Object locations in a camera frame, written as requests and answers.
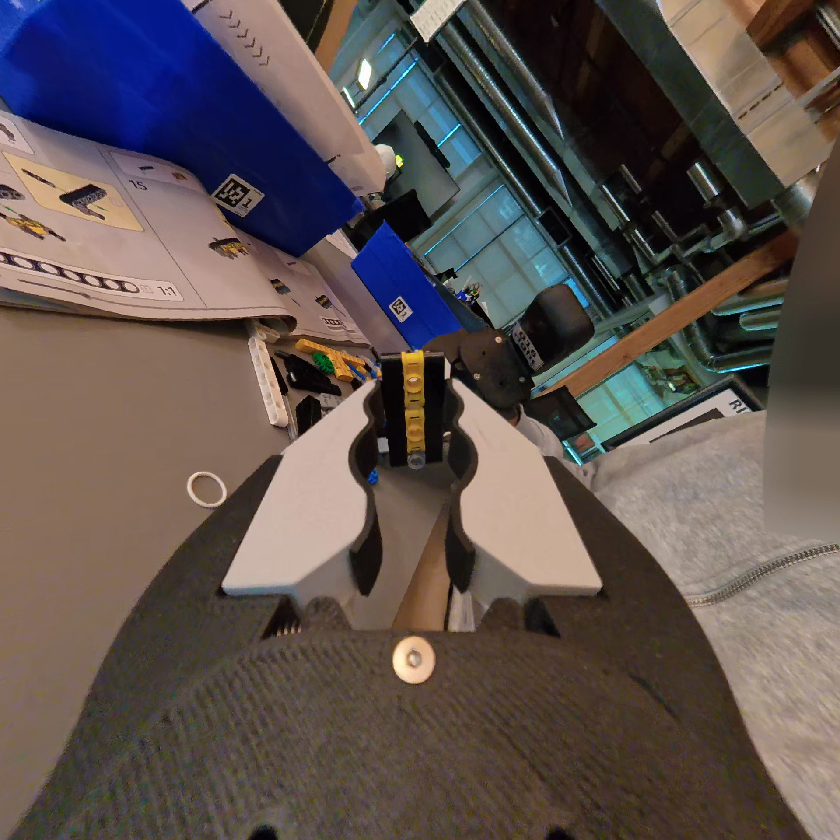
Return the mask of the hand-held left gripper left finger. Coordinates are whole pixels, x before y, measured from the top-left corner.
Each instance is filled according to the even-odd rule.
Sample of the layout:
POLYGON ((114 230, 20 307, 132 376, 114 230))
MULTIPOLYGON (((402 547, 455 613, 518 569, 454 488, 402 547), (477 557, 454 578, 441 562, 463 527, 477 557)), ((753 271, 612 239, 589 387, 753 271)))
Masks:
POLYGON ((306 606, 371 594, 383 560, 369 484, 381 408, 381 385, 368 382, 285 450, 222 581, 226 595, 306 606))

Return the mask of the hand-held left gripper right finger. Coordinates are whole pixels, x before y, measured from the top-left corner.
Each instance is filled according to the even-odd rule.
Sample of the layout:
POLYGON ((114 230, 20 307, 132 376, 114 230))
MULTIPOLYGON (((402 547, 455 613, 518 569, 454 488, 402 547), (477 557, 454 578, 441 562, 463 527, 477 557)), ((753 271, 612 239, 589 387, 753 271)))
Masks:
POLYGON ((602 578, 545 458, 461 381, 446 385, 448 466, 455 476, 446 532, 454 588, 489 607, 544 595, 594 596, 602 578))

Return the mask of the black yellow lego assembly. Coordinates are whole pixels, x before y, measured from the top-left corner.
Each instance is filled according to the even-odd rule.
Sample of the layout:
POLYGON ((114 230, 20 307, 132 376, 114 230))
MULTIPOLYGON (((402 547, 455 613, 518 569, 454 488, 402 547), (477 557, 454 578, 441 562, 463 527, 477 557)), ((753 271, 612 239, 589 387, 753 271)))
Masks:
POLYGON ((390 467, 418 470, 443 460, 446 364, 443 353, 421 350, 381 358, 390 467))

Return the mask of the person's right forearm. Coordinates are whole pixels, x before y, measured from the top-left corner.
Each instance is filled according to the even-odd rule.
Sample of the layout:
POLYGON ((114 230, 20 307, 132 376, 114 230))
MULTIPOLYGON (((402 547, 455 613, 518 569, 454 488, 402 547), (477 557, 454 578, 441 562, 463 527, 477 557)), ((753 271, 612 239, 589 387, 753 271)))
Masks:
POLYGON ((517 405, 516 416, 511 424, 534 445, 543 457, 564 461, 564 447, 552 430, 524 412, 522 404, 517 405))

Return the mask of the long white lego beam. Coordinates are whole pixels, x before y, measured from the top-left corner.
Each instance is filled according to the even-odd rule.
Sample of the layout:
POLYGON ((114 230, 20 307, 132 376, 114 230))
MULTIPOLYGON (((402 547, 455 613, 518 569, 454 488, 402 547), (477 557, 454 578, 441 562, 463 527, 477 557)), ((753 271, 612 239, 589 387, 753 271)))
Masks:
POLYGON ((285 396, 281 392, 266 343, 256 332, 249 336, 247 344, 269 424, 274 427, 288 428, 289 416, 285 396))

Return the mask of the black curved lego panel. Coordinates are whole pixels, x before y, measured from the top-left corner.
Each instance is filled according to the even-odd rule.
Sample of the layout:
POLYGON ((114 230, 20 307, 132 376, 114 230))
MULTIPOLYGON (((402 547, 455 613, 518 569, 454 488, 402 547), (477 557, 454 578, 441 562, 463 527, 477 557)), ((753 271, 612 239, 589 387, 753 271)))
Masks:
POLYGON ((282 363, 290 387, 314 394, 343 395, 340 387, 314 363, 282 350, 274 351, 273 356, 282 363))

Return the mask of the long yellow lego beam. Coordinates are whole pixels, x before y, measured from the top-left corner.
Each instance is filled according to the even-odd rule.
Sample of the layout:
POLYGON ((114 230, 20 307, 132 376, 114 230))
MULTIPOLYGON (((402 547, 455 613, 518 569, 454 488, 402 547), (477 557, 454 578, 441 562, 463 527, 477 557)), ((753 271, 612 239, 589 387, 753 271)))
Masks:
POLYGON ((295 342, 295 350, 309 356, 311 359, 312 353, 315 351, 321 351, 326 353, 333 362, 334 374, 332 376, 335 379, 337 379, 339 382, 346 383, 357 382, 352 377, 350 369, 347 366, 347 361, 361 360, 361 358, 357 358, 348 353, 330 348, 323 344, 314 343, 308 339, 299 339, 297 342, 295 342))

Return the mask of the lego instruction booklet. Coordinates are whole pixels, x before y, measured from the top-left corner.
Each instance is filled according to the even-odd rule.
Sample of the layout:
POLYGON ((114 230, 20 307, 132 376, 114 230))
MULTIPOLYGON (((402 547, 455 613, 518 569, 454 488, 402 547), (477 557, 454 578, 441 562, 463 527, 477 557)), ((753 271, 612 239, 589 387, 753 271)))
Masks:
POLYGON ((318 270, 237 229, 188 170, 2 112, 2 306, 151 321, 268 319, 368 344, 318 270))

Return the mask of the white rubber band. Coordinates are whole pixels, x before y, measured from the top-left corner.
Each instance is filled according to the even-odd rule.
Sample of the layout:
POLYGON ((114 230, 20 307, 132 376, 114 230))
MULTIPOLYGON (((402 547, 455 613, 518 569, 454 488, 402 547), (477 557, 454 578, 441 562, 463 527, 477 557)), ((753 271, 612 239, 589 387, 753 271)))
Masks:
POLYGON ((228 498, 228 489, 220 476, 217 476, 211 471, 200 470, 192 473, 186 483, 185 491, 187 496, 200 508, 203 509, 217 509, 220 508, 228 498), (196 483, 201 480, 213 482, 218 489, 217 499, 206 500, 200 497, 196 492, 196 483))

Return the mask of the blue plastic bin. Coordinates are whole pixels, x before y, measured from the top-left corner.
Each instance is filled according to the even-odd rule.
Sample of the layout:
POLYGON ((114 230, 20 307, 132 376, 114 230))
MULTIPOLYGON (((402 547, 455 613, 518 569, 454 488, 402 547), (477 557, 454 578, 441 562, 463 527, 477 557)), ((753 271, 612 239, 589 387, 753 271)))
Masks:
POLYGON ((411 350, 461 329, 434 282, 389 224, 375 231, 351 266, 411 350))
POLYGON ((17 116, 185 167, 292 256, 363 208, 182 2, 1 2, 1 66, 17 116))

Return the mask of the black office chair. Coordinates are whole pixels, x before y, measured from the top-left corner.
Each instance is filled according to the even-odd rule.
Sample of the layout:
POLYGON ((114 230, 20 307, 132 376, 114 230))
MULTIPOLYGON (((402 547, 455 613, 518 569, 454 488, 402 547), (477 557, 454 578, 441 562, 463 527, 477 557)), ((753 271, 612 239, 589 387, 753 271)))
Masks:
POLYGON ((424 211, 417 190, 413 188, 376 209, 363 212, 359 221, 349 226, 349 232, 346 235, 352 246, 357 251, 361 251, 384 224, 404 244, 423 234, 433 225, 424 211))

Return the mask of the person's grey hoodie torso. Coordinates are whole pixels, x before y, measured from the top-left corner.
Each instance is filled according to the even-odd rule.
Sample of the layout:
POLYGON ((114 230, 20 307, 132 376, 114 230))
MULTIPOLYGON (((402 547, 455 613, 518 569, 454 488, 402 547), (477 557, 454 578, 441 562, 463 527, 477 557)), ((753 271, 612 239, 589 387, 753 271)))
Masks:
POLYGON ((765 416, 563 465, 686 599, 807 833, 839 838, 838 544, 764 523, 765 416))

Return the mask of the large black display screen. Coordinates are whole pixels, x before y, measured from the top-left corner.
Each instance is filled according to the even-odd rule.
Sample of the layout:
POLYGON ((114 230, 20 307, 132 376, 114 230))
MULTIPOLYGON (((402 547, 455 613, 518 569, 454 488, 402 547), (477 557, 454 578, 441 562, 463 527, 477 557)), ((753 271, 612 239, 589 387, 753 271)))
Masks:
POLYGON ((385 197, 394 200, 414 191, 429 217, 445 210, 460 191, 450 174, 450 163, 418 121, 400 110, 374 138, 375 144, 390 146, 397 168, 385 186, 385 197))

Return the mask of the chevron printed white paper bag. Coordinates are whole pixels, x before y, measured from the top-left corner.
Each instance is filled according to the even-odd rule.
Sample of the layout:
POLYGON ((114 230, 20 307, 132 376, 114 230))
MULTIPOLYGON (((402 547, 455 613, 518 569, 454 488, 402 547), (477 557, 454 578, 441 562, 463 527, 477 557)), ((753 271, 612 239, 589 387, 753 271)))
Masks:
POLYGON ((279 2, 184 5, 354 195, 382 191, 379 153, 279 2))

